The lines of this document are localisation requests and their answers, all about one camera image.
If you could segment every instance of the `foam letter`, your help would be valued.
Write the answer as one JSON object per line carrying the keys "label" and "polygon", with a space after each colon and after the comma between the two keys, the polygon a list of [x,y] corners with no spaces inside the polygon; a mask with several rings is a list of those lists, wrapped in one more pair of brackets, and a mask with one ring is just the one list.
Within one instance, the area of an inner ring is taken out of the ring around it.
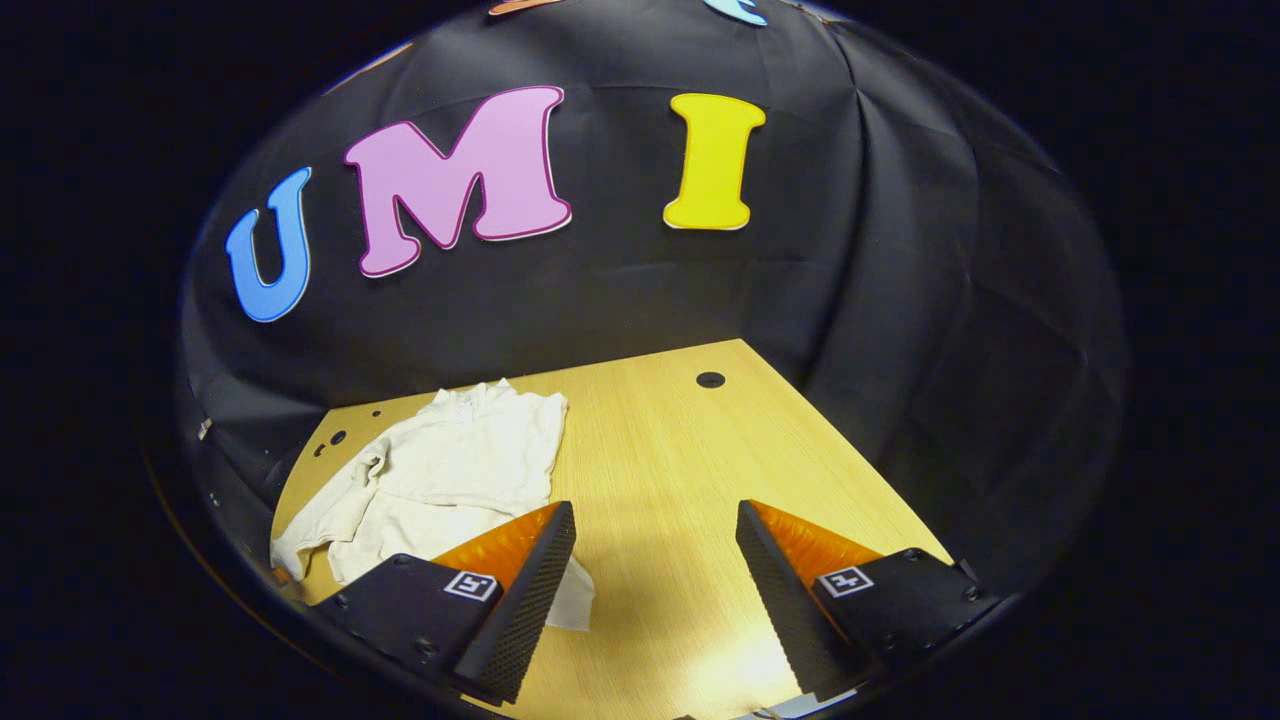
{"label": "foam letter", "polygon": [[712,9],[724,13],[736,20],[742,20],[744,23],[751,23],[754,26],[769,24],[769,20],[742,6],[750,5],[754,8],[755,0],[703,0],[703,3],[707,3],[707,5]]}
{"label": "foam letter", "polygon": [[266,284],[257,272],[253,256],[253,225],[257,210],[250,210],[227,236],[227,254],[232,258],[232,282],[244,314],[259,323],[279,320],[293,309],[307,290],[311,275],[311,251],[302,223],[302,186],[307,184],[311,168],[296,170],[266,196],[266,206],[275,210],[276,236],[284,258],[280,277]]}
{"label": "foam letter", "polygon": [[671,99],[685,118],[685,174],[680,195],[662,213],[673,228],[736,231],[751,219],[742,204],[746,138],[764,124],[764,111],[735,97],[689,92]]}
{"label": "foam letter", "polygon": [[476,108],[448,156],[408,122],[353,145],[346,160],[360,176],[369,243],[360,272],[389,275],[422,252],[421,243],[404,234],[397,204],[435,245],[453,247],[476,181],[483,183],[484,210],[472,229],[481,240],[530,237],[568,223],[572,213],[556,196],[547,154],[548,118],[563,99],[558,87],[499,92]]}

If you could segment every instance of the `letter m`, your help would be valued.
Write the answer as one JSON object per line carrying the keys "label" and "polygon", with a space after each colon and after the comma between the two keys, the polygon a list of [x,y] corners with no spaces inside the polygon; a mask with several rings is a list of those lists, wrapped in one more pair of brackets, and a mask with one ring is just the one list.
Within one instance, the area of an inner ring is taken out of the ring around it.
{"label": "letter m", "polygon": [[435,245],[453,247],[476,181],[484,209],[472,229],[481,240],[529,237],[568,223],[572,213],[556,196],[547,154],[548,119],[563,99],[558,87],[499,92],[476,108],[449,155],[410,122],[353,145],[346,160],[360,176],[369,243],[360,272],[370,278],[389,275],[422,252],[421,243],[404,234],[399,206]]}

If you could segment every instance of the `white cloth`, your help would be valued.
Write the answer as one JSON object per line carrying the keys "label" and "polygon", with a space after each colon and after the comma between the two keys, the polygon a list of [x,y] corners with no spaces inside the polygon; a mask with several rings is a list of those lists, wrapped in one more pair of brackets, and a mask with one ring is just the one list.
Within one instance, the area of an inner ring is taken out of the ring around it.
{"label": "white cloth", "polygon": [[[404,552],[430,560],[550,500],[568,400],[517,393],[506,379],[442,389],[356,454],[271,541],[271,566],[306,577],[329,544],[347,584]],[[586,630],[595,587],[570,559],[548,624]]]}

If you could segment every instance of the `screw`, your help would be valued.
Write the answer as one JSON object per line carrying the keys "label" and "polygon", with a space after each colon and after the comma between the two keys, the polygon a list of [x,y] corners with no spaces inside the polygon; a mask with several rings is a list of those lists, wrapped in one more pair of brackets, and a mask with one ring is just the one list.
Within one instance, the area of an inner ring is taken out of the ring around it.
{"label": "screw", "polygon": [[422,637],[413,641],[413,650],[422,657],[433,657],[440,651],[440,648],[435,647],[435,643]]}

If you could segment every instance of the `blue letter u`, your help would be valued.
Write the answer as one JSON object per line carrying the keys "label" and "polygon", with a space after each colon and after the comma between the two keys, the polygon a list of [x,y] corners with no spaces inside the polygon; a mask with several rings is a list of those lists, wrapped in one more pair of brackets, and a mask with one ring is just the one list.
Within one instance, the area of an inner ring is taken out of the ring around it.
{"label": "blue letter u", "polygon": [[284,266],[274,283],[262,282],[253,256],[253,225],[257,210],[250,210],[227,236],[227,254],[232,258],[232,281],[244,314],[259,323],[279,320],[302,299],[311,275],[311,250],[302,224],[302,186],[307,184],[311,168],[302,168],[275,186],[266,196],[266,206],[275,210],[276,234]]}

